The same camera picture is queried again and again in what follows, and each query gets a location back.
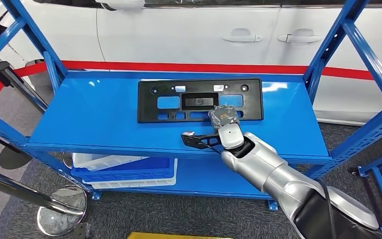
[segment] chrome stanchion base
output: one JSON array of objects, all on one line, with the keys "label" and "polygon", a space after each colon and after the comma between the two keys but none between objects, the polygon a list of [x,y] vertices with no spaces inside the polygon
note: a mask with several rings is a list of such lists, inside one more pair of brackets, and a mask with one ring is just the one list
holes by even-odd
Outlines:
[{"label": "chrome stanchion base", "polygon": [[82,215],[76,216],[60,214],[44,207],[39,208],[37,212],[39,229],[48,236],[61,236],[72,231],[86,215],[87,195],[82,188],[67,185],[52,193],[50,197],[83,211]]},{"label": "chrome stanchion base", "polygon": [[72,169],[72,165],[73,165],[72,153],[62,153],[62,161],[64,162],[67,168]]}]

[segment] car window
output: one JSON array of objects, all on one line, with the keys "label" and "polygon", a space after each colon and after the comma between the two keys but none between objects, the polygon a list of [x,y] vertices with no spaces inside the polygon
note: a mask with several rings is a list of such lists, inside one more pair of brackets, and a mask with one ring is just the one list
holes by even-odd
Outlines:
[{"label": "car window", "polygon": [[38,3],[50,3],[66,6],[78,7],[101,7],[100,3],[95,0],[33,0]]},{"label": "car window", "polygon": [[[343,5],[346,0],[145,0],[146,6],[169,5]],[[372,4],[382,4],[382,0],[371,0]]]}]

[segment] car body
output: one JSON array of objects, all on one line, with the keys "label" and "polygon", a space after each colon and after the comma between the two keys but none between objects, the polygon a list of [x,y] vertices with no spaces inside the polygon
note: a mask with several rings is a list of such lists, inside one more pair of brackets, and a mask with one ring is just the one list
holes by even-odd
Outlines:
[{"label": "car body", "polygon": [[[309,65],[342,7],[153,1],[121,10],[94,0],[23,4],[62,60],[237,65]],[[0,33],[12,22],[0,5]],[[382,5],[366,8],[356,25],[382,62]],[[0,59],[18,68],[42,56],[22,32]],[[348,38],[327,66],[366,70]],[[382,94],[371,80],[322,76],[314,110],[321,122],[362,125],[382,110]]]}]

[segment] label sticker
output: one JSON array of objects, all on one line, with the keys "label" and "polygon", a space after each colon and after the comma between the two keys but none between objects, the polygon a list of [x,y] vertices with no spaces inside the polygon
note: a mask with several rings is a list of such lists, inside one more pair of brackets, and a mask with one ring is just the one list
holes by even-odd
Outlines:
[{"label": "label sticker", "polygon": [[225,89],[224,85],[214,85],[213,86],[213,91],[223,91]]}]

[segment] car door handle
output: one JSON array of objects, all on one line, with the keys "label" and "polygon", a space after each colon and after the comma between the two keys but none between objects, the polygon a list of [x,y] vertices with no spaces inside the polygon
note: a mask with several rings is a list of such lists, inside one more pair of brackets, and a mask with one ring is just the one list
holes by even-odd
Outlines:
[{"label": "car door handle", "polygon": [[259,42],[263,40],[261,36],[258,35],[249,35],[249,36],[224,36],[222,37],[225,41],[231,42]]},{"label": "car door handle", "polygon": [[283,34],[278,36],[278,40],[286,43],[313,43],[321,40],[321,36],[294,36],[292,34]]}]

